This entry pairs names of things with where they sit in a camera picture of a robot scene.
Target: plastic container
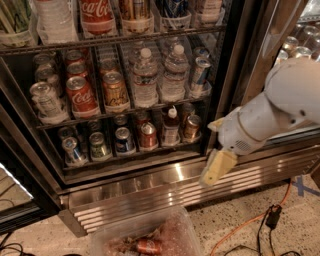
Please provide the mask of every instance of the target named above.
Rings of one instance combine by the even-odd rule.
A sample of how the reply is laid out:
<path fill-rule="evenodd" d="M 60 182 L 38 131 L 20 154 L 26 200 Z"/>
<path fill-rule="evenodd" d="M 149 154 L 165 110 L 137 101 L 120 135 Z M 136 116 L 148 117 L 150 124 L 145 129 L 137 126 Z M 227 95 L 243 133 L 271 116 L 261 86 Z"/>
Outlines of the plastic container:
<path fill-rule="evenodd" d="M 169 239 L 172 236 L 175 238 L 168 241 L 169 239 L 165 239 L 165 234 L 162 234 L 164 239 L 160 241 L 163 246 L 167 246 L 170 250 L 178 249 L 183 253 L 181 255 L 175 254 L 176 256 L 203 255 L 188 212 L 182 206 L 153 211 L 101 227 L 91 237 L 90 255 L 112 256 L 112 254 L 106 252 L 105 246 L 108 242 L 128 237 L 138 238 L 146 236 L 163 224 L 172 228 L 167 232 Z"/>

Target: water bottle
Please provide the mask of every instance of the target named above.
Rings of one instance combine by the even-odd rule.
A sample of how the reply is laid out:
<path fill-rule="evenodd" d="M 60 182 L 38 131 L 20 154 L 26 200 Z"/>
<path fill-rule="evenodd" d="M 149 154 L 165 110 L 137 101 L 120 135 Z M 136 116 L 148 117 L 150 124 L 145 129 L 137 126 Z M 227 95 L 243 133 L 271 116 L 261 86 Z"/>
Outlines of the water bottle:
<path fill-rule="evenodd" d="M 185 83 L 188 80 L 190 65 L 182 45 L 176 45 L 166 58 L 161 85 L 164 101 L 177 101 L 184 98 Z"/>
<path fill-rule="evenodd" d="M 145 44 L 143 41 L 134 42 L 132 47 L 129 49 L 128 53 L 128 61 L 129 61 L 129 71 L 133 70 L 134 64 L 140 57 L 141 50 L 145 48 Z"/>
<path fill-rule="evenodd" d="M 133 91 L 137 107 L 150 107 L 157 103 L 158 63 L 149 48 L 143 48 L 133 67 Z"/>

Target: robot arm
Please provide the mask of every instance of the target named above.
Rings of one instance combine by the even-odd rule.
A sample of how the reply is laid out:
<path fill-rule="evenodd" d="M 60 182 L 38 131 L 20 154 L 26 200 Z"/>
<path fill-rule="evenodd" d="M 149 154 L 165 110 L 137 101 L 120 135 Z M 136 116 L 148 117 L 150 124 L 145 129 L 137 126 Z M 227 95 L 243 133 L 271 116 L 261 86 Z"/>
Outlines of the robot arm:
<path fill-rule="evenodd" d="M 263 147 L 272 136 L 307 123 L 320 123 L 320 63 L 289 59 L 268 74 L 265 89 L 243 107 L 212 122 L 222 150 L 214 150 L 200 183 L 213 185 L 237 163 Z"/>

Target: speckled floor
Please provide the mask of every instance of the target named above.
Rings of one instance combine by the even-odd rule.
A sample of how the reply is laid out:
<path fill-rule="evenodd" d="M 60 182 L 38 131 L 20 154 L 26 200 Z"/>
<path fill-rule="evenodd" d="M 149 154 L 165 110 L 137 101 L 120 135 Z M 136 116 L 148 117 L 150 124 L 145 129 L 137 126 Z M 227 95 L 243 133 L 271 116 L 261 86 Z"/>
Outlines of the speckled floor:
<path fill-rule="evenodd" d="M 277 228 L 272 232 L 275 255 L 279 256 L 293 250 L 304 256 L 317 256 L 320 255 L 320 190 L 310 176 L 297 177 L 296 181 L 284 204 Z M 280 182 L 264 189 L 258 188 L 188 207 L 203 255 L 209 256 L 215 244 L 238 225 L 264 213 L 269 206 L 278 204 L 286 189 L 287 184 Z M 260 223 L 261 220 L 255 221 L 241 229 L 222 243 L 215 255 L 225 255 L 240 244 L 256 249 L 256 236 Z M 268 230 L 264 225 L 260 233 L 264 256 L 272 255 Z M 37 256 L 66 254 L 89 256 L 90 239 L 90 235 L 76 238 L 58 217 L 52 217 L 17 230 L 8 243 L 21 243 L 26 252 Z M 258 253 L 242 249 L 228 254 L 232 255 L 251 256 Z"/>

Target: orange cable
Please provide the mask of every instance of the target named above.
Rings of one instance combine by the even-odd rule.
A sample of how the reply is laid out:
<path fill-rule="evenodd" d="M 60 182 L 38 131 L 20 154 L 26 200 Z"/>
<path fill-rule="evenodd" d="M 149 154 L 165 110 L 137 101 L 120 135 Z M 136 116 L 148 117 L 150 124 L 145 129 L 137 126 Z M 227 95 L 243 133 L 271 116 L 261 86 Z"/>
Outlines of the orange cable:
<path fill-rule="evenodd" d="M 285 202 L 287 201 L 287 198 L 288 198 L 288 196 L 289 196 L 289 194 L 290 194 L 291 186 L 292 186 L 292 180 L 290 179 L 290 183 L 289 183 L 289 185 L 288 185 L 288 187 L 287 187 L 286 194 L 285 194 L 285 196 L 283 197 L 283 199 L 281 200 L 281 202 L 280 202 L 280 204 L 279 204 L 280 206 L 284 205 Z M 260 214 L 260 215 L 258 215 L 258 216 L 256 216 L 256 217 L 254 217 L 254 218 L 246 221 L 245 223 L 241 224 L 240 226 L 238 226 L 238 227 L 235 228 L 234 230 L 232 230 L 229 234 L 227 234 L 225 237 L 223 237 L 223 238 L 212 248 L 211 253 L 210 253 L 210 256 L 214 256 L 215 251 L 218 249 L 218 247 L 219 247 L 224 241 L 226 241 L 229 237 L 231 237 L 231 236 L 234 235 L 236 232 L 238 232 L 240 229 L 242 229 L 243 227 L 249 225 L 250 223 L 252 223 L 252 222 L 254 222 L 254 221 L 256 221 L 256 220 L 262 219 L 265 214 L 266 214 L 266 213 L 262 213 L 262 214 Z"/>

